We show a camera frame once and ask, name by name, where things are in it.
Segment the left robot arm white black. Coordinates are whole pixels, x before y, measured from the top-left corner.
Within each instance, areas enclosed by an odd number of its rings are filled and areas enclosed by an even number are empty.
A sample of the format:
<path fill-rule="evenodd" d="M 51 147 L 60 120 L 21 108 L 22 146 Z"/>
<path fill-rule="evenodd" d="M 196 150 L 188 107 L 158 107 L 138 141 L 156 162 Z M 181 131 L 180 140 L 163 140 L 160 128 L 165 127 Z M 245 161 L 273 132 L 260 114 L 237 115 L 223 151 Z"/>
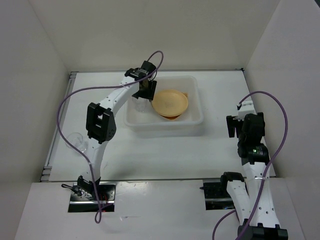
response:
<path fill-rule="evenodd" d="M 100 193 L 101 164 L 106 146 L 116 134 L 117 112 L 130 97 L 153 100 L 157 85 L 152 80 L 155 70 L 156 66 L 145 60 L 141 67 L 125 72 L 120 88 L 100 102 L 88 105 L 85 128 L 89 138 L 86 156 L 90 164 L 77 179 L 77 187 L 88 200 L 95 200 Z"/>

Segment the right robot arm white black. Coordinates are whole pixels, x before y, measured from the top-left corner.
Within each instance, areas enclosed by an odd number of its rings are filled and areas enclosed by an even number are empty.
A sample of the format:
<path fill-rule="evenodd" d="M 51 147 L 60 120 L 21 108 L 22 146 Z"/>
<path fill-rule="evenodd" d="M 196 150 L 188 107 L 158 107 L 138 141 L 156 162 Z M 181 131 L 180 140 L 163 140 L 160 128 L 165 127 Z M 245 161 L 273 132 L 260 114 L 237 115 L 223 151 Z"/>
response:
<path fill-rule="evenodd" d="M 239 227 L 239 240 L 287 240 L 288 231 L 281 227 L 270 190 L 268 148 L 262 143 L 265 136 L 264 114 L 249 113 L 243 119 L 227 116 L 229 137 L 237 137 L 237 153 L 245 176 L 239 172 L 224 172 L 219 191 L 231 197 Z"/>

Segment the beige bear plate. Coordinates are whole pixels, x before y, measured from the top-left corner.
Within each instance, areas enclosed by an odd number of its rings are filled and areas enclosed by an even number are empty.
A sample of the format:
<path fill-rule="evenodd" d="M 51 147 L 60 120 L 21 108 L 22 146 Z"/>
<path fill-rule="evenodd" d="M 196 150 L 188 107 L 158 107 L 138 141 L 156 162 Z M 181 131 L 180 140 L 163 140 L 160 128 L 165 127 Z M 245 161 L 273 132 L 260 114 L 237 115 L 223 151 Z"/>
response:
<path fill-rule="evenodd" d="M 163 118 L 169 119 L 169 120 L 175 120 L 177 118 L 179 118 L 181 115 L 183 115 L 185 113 L 185 111 L 179 112 L 178 114 L 173 114 L 173 115 L 169 115 L 169 114 L 163 114 L 163 113 L 159 113 L 158 115 L 160 115 Z"/>

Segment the clear glass cup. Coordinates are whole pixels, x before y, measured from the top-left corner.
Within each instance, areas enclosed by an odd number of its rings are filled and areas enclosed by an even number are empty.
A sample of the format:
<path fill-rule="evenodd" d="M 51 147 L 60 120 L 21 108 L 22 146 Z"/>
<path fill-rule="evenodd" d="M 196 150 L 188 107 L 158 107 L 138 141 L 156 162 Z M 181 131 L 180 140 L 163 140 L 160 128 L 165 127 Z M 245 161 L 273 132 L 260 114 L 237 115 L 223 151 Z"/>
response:
<path fill-rule="evenodd" d="M 66 137 L 67 141 L 71 143 L 75 148 L 77 148 L 83 154 L 86 153 L 88 148 L 87 139 L 79 132 L 73 132 Z"/>
<path fill-rule="evenodd" d="M 132 102 L 134 105 L 134 109 L 138 112 L 143 113 L 146 110 L 147 104 L 149 101 L 141 97 L 138 97 L 138 98 L 132 97 Z"/>

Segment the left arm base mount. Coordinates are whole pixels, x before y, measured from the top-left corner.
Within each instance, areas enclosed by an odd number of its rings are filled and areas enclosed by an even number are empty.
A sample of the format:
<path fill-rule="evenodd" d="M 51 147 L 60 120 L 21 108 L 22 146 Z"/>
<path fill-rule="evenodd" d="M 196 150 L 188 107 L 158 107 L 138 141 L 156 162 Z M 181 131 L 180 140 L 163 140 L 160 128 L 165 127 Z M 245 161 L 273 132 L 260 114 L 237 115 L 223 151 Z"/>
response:
<path fill-rule="evenodd" d="M 99 210 L 97 198 L 94 195 L 80 190 L 73 185 L 61 184 L 62 188 L 71 191 L 68 212 L 69 213 L 89 213 Z M 98 199 L 102 207 L 102 212 L 114 212 L 115 210 L 116 185 L 103 183 L 98 187 Z"/>

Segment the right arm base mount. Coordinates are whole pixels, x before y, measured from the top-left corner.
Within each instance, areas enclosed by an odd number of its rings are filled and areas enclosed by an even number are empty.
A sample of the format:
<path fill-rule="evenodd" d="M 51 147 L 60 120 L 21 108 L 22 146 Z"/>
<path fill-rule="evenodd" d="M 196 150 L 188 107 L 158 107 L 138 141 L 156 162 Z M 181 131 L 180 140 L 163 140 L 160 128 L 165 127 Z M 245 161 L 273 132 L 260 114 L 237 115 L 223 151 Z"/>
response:
<path fill-rule="evenodd" d="M 230 195 L 224 190 L 220 179 L 205 179 L 199 188 L 203 191 L 207 211 L 232 210 L 235 208 Z"/>

